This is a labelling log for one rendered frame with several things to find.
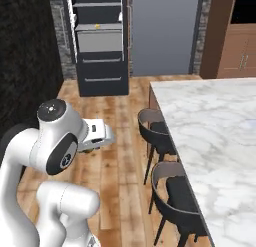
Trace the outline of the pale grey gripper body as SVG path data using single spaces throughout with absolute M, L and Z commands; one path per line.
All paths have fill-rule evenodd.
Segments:
M 102 146 L 112 144 L 115 141 L 114 133 L 108 125 L 92 125 L 88 135 L 79 142 L 78 151 L 85 152 L 99 149 Z

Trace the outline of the dark fridge drawer front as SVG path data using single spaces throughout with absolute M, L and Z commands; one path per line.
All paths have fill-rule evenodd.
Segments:
M 120 62 L 114 63 L 82 63 L 82 59 L 93 60 L 93 59 L 114 59 L 121 58 Z M 110 51 L 110 52 L 84 52 L 78 54 L 78 65 L 83 66 L 85 69 L 93 70 L 96 68 L 107 69 L 111 68 L 118 69 L 124 68 L 123 55 L 121 51 Z
M 116 82 L 85 82 L 84 78 L 114 78 L 122 76 Z M 79 70 L 77 72 L 79 94 L 81 97 L 120 96 L 129 94 L 128 77 L 125 71 L 91 73 Z

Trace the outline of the dark fridge door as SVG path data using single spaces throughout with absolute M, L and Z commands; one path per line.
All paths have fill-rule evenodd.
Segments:
M 123 64 L 127 77 L 130 76 L 129 59 L 129 0 L 122 0 L 122 25 L 123 25 Z

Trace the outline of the fridge door with white shelves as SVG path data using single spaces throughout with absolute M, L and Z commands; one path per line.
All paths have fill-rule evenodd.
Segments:
M 73 51 L 74 51 L 74 59 L 75 59 L 75 63 L 77 63 L 77 45 L 76 45 L 76 39 L 75 39 L 75 16 L 76 14 L 73 12 L 73 4 L 72 4 L 72 0 L 67 0 L 67 4 L 68 4 L 68 14 L 69 14 L 69 21 L 70 21 L 70 28 L 71 28 L 71 38 L 72 38 L 72 47 L 73 47 Z

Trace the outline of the dark chair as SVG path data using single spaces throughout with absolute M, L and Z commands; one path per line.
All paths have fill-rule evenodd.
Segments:
M 138 113 L 139 132 L 151 145 L 144 181 L 147 181 L 154 151 L 159 154 L 158 161 L 163 161 L 166 154 L 175 155 L 176 150 L 168 134 L 162 113 L 157 109 L 144 108 Z
M 166 178 L 167 201 L 157 192 L 158 182 L 162 178 Z M 190 234 L 195 235 L 194 241 L 207 235 L 181 163 L 162 161 L 155 164 L 151 172 L 151 187 L 149 211 L 156 205 L 162 215 L 154 244 L 158 243 L 166 221 L 175 224 L 178 229 L 180 238 L 177 247 L 185 247 Z

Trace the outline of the grey crisper drawer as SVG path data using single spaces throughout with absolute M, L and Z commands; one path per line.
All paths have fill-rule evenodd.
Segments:
M 122 50 L 122 33 L 120 31 L 79 31 L 77 37 L 80 52 Z

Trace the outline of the brown cupboard run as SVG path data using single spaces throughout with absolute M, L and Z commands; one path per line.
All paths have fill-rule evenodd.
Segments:
M 200 76 L 256 77 L 256 0 L 212 0 Z

